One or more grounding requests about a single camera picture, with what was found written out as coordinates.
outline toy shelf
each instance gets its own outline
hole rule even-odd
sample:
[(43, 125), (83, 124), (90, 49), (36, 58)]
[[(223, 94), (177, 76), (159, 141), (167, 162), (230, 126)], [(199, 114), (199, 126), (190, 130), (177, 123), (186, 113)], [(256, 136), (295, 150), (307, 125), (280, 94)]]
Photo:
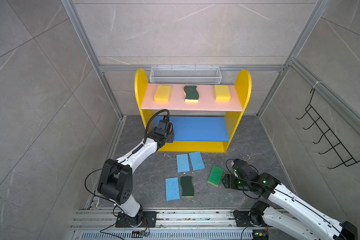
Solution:
[(142, 109), (168, 109), (168, 110), (193, 110), (193, 111), (235, 111), (241, 112), (239, 96), (237, 95), (235, 86), (228, 86), (231, 99), (229, 102), (215, 101), (214, 85), (196, 85), (199, 93), (199, 101), (197, 103), (186, 103), (184, 86), (187, 84), (164, 84), (171, 86), (171, 95), (168, 103), (156, 103), (154, 95), (159, 84), (149, 83), (145, 91), (144, 101), (141, 105)]
[[(157, 84), (149, 84), (144, 69), (135, 75), (135, 95), (144, 127), (154, 115), (154, 110), (225, 111), (224, 117), (171, 116), (175, 138), (159, 151), (169, 152), (226, 152), (251, 96), (251, 75), (241, 70), (234, 86), (229, 86), (231, 100), (216, 102), (213, 85), (197, 85), (198, 103), (185, 103), (184, 84), (170, 84), (168, 103), (155, 103)], [(162, 116), (155, 117), (150, 128), (157, 125)]]

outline blue shelf board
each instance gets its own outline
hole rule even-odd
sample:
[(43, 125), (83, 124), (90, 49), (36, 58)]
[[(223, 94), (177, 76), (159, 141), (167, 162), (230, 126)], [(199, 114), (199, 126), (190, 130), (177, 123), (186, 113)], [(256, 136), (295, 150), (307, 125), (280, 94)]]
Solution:
[[(155, 117), (154, 127), (163, 119)], [(222, 117), (176, 117), (170, 121), (175, 130), (174, 141), (189, 142), (229, 142), (225, 119)]]

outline pink shelf board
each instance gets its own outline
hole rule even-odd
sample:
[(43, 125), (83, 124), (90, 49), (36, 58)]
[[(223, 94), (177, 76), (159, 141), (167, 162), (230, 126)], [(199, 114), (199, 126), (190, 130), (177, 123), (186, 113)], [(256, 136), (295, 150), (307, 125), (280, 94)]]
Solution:
[(184, 86), (187, 84), (164, 84), (171, 86), (171, 95), (168, 103), (156, 103), (154, 95), (159, 84), (149, 83), (145, 92), (142, 109), (168, 109), (168, 110), (191, 110), (191, 111), (234, 111), (241, 112), (239, 96), (235, 86), (228, 86), (231, 93), (229, 102), (217, 102), (215, 100), (214, 85), (196, 85), (199, 93), (197, 103), (186, 103)]

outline yellow sponge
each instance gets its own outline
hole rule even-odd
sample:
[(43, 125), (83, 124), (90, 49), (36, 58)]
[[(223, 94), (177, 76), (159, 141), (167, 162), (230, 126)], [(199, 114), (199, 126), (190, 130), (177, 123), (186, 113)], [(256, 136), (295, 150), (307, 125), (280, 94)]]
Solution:
[(158, 85), (155, 92), (154, 100), (156, 103), (168, 103), (170, 95), (171, 95), (171, 86)]
[(215, 100), (219, 102), (229, 102), (231, 93), (228, 85), (215, 85)]

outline blue sponge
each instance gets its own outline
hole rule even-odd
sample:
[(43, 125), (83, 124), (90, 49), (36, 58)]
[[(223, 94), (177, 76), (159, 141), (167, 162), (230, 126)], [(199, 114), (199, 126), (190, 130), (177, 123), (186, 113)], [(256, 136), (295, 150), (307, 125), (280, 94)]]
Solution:
[(189, 172), (188, 154), (176, 155), (177, 172)]
[(189, 157), (191, 158), (191, 163), (192, 163), (192, 169), (193, 170), (200, 170), (200, 169), (204, 169), (204, 162), (202, 159), (202, 155), (200, 152), (190, 152), (189, 153)]
[(177, 177), (165, 179), (167, 201), (180, 199), (179, 180)]

